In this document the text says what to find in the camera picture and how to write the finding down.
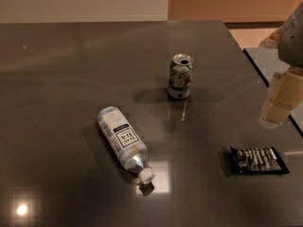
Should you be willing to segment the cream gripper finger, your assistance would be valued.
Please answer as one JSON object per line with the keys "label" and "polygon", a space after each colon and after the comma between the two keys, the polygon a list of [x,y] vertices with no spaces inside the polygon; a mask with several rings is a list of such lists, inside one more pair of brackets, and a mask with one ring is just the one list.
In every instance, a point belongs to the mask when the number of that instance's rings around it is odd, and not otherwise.
{"label": "cream gripper finger", "polygon": [[266,100],[260,111],[259,124],[267,130],[281,125],[303,101],[303,68],[290,66],[271,78]]}

